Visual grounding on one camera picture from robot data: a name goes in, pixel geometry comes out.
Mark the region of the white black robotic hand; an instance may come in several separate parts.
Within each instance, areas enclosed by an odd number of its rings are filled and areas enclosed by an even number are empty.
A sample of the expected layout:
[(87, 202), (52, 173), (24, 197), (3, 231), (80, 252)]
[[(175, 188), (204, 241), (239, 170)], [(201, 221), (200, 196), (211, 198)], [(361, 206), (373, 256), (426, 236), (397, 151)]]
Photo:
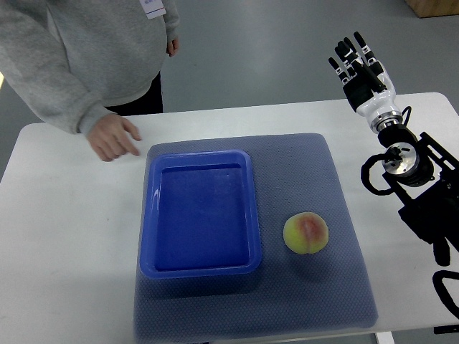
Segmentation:
[(366, 119), (374, 133), (402, 123), (402, 111), (394, 103), (394, 85), (363, 36), (354, 32), (353, 39), (343, 38), (334, 51), (336, 57), (328, 62), (352, 110)]

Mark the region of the person's right hand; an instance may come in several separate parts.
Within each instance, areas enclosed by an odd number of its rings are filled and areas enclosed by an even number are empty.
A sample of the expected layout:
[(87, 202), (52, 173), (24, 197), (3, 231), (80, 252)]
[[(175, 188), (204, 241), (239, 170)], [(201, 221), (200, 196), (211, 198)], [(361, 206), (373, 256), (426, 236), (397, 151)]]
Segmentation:
[(128, 119), (115, 113), (101, 118), (87, 135), (90, 147), (104, 162), (111, 162), (126, 154), (140, 156), (132, 142), (141, 141), (138, 128)]

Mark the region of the person's left hand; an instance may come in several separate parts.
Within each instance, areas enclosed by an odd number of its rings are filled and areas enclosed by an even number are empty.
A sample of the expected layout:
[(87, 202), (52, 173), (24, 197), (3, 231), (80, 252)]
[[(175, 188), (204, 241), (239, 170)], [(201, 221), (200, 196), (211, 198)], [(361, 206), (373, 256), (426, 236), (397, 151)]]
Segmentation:
[(168, 54), (168, 56), (174, 57), (179, 51), (179, 47), (180, 45), (179, 45), (178, 37), (175, 37), (174, 39), (170, 39), (167, 43), (166, 53)]

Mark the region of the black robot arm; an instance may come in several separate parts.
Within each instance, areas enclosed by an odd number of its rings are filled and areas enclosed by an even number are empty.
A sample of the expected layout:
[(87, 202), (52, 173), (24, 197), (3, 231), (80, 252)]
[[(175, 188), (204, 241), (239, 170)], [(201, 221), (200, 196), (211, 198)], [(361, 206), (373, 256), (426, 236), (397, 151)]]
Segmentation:
[(412, 108), (384, 115), (377, 137), (385, 151), (367, 159), (361, 182), (372, 194), (395, 194), (403, 206), (398, 214), (417, 237), (432, 246), (441, 269), (432, 276), (440, 301), (458, 315), (458, 303), (445, 286), (457, 280), (448, 271), (452, 250), (458, 249), (458, 159), (426, 132), (416, 137), (407, 127)]

